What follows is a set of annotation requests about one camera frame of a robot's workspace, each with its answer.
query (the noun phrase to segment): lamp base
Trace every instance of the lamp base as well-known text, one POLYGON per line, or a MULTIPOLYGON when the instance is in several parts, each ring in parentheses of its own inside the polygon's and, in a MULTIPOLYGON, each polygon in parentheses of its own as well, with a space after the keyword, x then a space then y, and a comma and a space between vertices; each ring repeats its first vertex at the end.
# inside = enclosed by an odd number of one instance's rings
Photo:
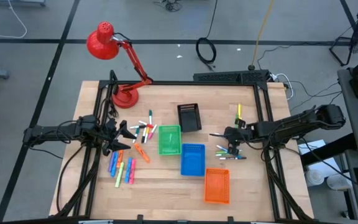
POLYGON ((112 101, 115 105, 117 105, 120 108, 130 108, 134 106, 137 103, 137 100, 139 99, 139 93, 137 90, 131 90, 131 91, 122 91, 124 86, 120 85, 118 86, 118 92, 116 95, 112 95, 112 101))

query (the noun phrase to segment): red desk lamp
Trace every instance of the red desk lamp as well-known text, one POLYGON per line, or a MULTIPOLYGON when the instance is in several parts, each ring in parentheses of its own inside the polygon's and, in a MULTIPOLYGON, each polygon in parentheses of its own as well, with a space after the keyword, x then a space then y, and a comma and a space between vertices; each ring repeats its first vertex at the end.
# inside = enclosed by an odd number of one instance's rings
POLYGON ((109 22, 101 22, 98 29, 89 35, 86 40, 86 47, 91 55, 98 59, 109 60, 117 56, 119 48, 123 47, 128 57, 134 64, 135 71, 142 79, 140 83, 133 85, 120 85, 118 91, 113 93, 112 100, 120 108, 130 108, 139 99, 137 88, 151 84, 153 80, 149 78, 143 70, 139 59, 136 56, 132 43, 129 40, 119 40, 114 36, 114 28, 109 22))

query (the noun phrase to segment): white paper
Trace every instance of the white paper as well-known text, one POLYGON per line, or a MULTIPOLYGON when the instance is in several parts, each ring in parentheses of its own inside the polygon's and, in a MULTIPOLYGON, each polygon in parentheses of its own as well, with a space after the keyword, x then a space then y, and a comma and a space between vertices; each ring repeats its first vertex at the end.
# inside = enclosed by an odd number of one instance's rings
MULTIPOLYGON (((324 142, 324 140, 318 140, 318 141, 308 142, 308 145, 311 150, 314 150, 321 146, 325 146, 326 143, 324 142)), ((306 144, 298 145, 298 149, 299 149, 300 154, 302 154, 302 155, 307 152, 310 152, 310 150, 308 149, 306 144)), ((336 164, 334 158, 325 159, 324 162, 328 163, 329 165, 333 166, 335 169, 339 170, 339 167, 336 164)), ((327 166, 323 162, 317 162, 315 164, 308 166, 307 168, 308 168, 308 170, 312 170, 312 169, 320 170, 323 173, 324 177, 329 177, 330 175, 337 174, 337 172, 335 170, 333 170, 331 167, 327 166)))

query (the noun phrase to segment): orange basket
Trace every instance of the orange basket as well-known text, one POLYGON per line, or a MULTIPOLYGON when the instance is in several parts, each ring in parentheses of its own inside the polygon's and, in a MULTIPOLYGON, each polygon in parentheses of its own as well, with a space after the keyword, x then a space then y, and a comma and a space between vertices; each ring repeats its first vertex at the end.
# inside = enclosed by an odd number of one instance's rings
POLYGON ((230 204, 230 174, 227 169, 207 168, 204 182, 204 201, 230 204))

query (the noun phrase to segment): marker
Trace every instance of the marker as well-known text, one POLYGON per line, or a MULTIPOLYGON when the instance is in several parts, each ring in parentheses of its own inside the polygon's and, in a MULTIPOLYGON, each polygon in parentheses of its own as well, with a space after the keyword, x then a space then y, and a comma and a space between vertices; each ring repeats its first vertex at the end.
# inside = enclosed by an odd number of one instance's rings
POLYGON ((136 139, 137 139, 137 135, 139 134, 139 131, 140 131, 140 128, 137 128, 136 129, 136 133, 135 133, 135 139, 134 140, 132 140, 132 143, 135 143, 135 141, 136 141, 136 139))
POLYGON ((149 139, 152 139, 153 133, 155 131, 155 128, 157 128, 157 125, 154 125, 154 128, 152 129, 152 132, 149 134, 149 139))
POLYGON ((124 180, 126 184, 128 184, 129 175, 131 174, 131 163, 132 163, 132 158, 130 157, 128 158, 127 173, 125 174, 125 180, 124 180))
POLYGON ((117 180, 116 180, 116 187, 119 187, 119 183, 121 182, 122 170, 123 169, 124 169, 124 162, 121 162, 121 164, 119 166, 119 172, 118 172, 117 180))
POLYGON ((118 151, 118 159, 117 159, 117 165, 116 167, 119 168, 121 162, 122 162, 122 156, 124 155, 124 150, 118 151))
POLYGON ((146 137, 146 129, 143 129, 143 135, 142 135, 142 143, 144 143, 144 138, 146 137))
POLYGON ((226 151, 216 151, 215 152, 216 154, 228 154, 226 151))
POLYGON ((142 155, 143 159, 146 161, 146 163, 150 163, 150 159, 147 156, 147 154, 143 151, 143 149, 141 148, 141 146, 139 145, 139 143, 135 143, 135 148, 137 149, 137 151, 142 155))
POLYGON ((238 113, 239 113, 239 119, 242 119, 241 118, 241 103, 239 103, 239 112, 238 113))
POLYGON ((146 135, 144 137, 144 142, 147 142, 147 136, 149 135, 149 127, 146 128, 146 135))
POLYGON ((223 148, 222 146, 216 145, 216 147, 218 147, 218 148, 222 149, 223 151, 229 153, 229 151, 228 151, 227 149, 223 148))
POLYGON ((112 164, 114 163, 114 155, 116 154, 116 152, 113 152, 111 154, 111 159, 110 159, 110 164, 109 164, 109 169, 108 169, 108 172, 111 172, 111 169, 112 169, 112 164))
POLYGON ((135 163, 136 163, 136 159, 133 159, 131 163, 131 174, 129 175, 130 184, 134 184, 135 181, 135 163))
POLYGON ((114 152, 114 161, 112 162, 112 168, 111 168, 111 177, 114 177, 116 175, 116 164, 117 164, 117 159, 118 159, 118 152, 114 152))
POLYGON ((152 110, 149 110, 149 123, 152 124, 152 110))
POLYGON ((138 125, 138 126, 129 127, 129 129, 137 129, 137 128, 146 128, 146 125, 138 125))
POLYGON ((219 159, 245 159, 245 158, 237 158, 237 157, 220 157, 219 159))
POLYGON ((236 113, 236 119, 234 120, 234 127, 238 128, 239 125, 236 124, 236 120, 239 119, 239 113, 236 113))

